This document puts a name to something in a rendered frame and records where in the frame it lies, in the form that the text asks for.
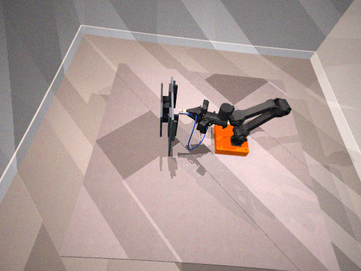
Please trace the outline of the blue network cable with plug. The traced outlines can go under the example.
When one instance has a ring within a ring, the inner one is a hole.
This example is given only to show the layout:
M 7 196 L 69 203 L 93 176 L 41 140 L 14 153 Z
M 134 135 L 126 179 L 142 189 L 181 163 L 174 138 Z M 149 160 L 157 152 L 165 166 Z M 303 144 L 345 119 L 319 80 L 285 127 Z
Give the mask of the blue network cable with plug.
M 184 110 L 184 109 L 179 109 L 179 115 L 192 116 L 192 113 L 186 112 L 186 110 Z M 196 116 L 196 120 L 197 120 L 197 116 Z M 195 124 L 196 124 L 196 120 L 195 120 Z M 195 128 L 195 124 L 194 124 L 194 126 L 193 126 L 193 130 L 194 130 L 194 128 Z M 192 130 L 192 133 L 193 133 L 193 130 Z M 191 133 L 190 139 L 191 139 L 191 137 L 192 137 L 192 133 Z M 206 134 L 205 134 L 205 135 L 206 135 Z M 205 137 L 205 135 L 204 135 L 204 137 Z M 204 137 L 203 137 L 203 139 L 204 139 Z M 189 141 L 188 141 L 188 146 L 189 146 L 190 139 L 189 139 Z M 203 141 L 203 139 L 202 139 L 202 141 Z M 201 141 L 201 142 L 202 142 L 202 141 Z M 200 142 L 200 143 L 201 143 L 201 142 Z M 200 143 L 199 143 L 197 146 L 199 146 Z M 196 147 L 197 147 L 197 146 L 196 146 Z M 196 148 L 196 147 L 195 147 L 195 148 Z M 193 148 L 193 149 L 195 149 L 195 148 Z M 188 148 L 188 149 L 189 149 L 189 148 Z M 189 149 L 189 150 L 193 150 L 193 149 Z

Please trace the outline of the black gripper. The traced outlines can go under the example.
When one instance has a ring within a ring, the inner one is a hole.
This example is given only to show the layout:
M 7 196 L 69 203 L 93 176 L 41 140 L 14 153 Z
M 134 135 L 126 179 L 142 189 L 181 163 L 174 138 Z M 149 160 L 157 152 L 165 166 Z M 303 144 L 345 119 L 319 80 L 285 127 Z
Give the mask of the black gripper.
M 217 119 L 217 113 L 215 113 L 215 111 L 214 112 L 209 112 L 208 111 L 208 105 L 209 105 L 209 101 L 204 99 L 202 107 L 200 105 L 199 107 L 190 108 L 190 109 L 186 110 L 186 112 L 192 113 L 192 116 L 189 116 L 189 117 L 192 118 L 193 120 L 196 120 L 196 116 L 197 116 L 197 120 L 196 120 L 197 128 L 196 128 L 196 130 L 199 130 L 198 129 L 199 123 L 203 119 L 205 119 L 206 117 L 209 117 L 210 119 L 212 119 L 212 122 L 210 122 L 211 126 L 213 124 L 215 124 L 215 121 Z

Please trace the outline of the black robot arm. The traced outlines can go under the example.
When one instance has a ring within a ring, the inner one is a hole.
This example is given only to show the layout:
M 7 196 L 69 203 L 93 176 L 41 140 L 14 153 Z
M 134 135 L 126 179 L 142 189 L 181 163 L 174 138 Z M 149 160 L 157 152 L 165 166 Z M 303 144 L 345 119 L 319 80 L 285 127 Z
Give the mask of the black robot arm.
M 215 125 L 222 126 L 222 129 L 227 128 L 228 121 L 232 128 L 233 135 L 231 136 L 231 146 L 241 147 L 243 142 L 247 141 L 247 136 L 250 131 L 261 126 L 275 117 L 283 117 L 290 114 L 291 107 L 286 99 L 275 98 L 268 99 L 266 102 L 248 108 L 246 110 L 235 110 L 234 106 L 228 103 L 222 103 L 217 114 Z M 260 116 L 258 116 L 260 115 Z M 256 117 L 252 121 L 242 124 L 245 120 Z M 209 123 L 212 119 L 206 117 L 199 123 L 198 129 L 200 133 L 205 134 L 206 128 L 211 126 Z

